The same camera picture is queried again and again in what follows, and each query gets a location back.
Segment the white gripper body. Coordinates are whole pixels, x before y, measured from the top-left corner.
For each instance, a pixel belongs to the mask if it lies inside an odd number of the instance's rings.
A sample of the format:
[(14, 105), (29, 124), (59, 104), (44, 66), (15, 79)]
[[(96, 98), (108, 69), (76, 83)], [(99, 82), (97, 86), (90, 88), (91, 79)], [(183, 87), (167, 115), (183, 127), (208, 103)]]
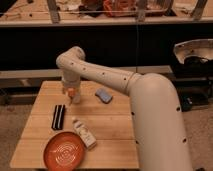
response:
[(64, 93), (68, 93), (71, 91), (78, 92), (80, 88), (80, 78), (74, 78), (74, 79), (66, 79), (63, 77), (61, 79), (62, 81), (62, 91)]

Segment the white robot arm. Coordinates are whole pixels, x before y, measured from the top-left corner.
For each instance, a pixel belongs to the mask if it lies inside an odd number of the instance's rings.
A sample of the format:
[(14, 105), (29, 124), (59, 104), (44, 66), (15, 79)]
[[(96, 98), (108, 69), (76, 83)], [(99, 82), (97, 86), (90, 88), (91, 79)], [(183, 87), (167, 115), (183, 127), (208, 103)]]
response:
[(178, 94), (168, 78), (89, 63), (78, 46), (60, 54), (56, 65), (66, 89), (86, 78), (130, 98), (140, 171), (193, 171)]

